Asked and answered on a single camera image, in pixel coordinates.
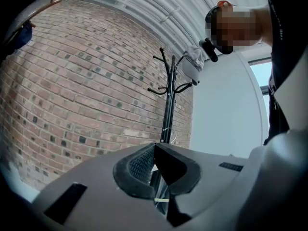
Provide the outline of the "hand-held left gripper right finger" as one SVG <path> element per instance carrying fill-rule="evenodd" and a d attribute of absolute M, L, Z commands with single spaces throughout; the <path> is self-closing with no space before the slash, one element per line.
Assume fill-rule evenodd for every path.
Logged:
<path fill-rule="evenodd" d="M 171 195 L 190 193 L 201 178 L 201 167 L 193 160 L 193 152 L 166 143 L 157 143 L 154 162 Z"/>

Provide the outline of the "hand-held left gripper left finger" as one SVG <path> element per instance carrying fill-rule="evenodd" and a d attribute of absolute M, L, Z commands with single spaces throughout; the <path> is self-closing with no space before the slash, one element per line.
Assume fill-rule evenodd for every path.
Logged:
<path fill-rule="evenodd" d="M 153 167 L 154 144 L 150 143 L 119 160 L 113 168 L 113 177 L 127 195 L 154 199 L 154 188 L 150 185 Z"/>

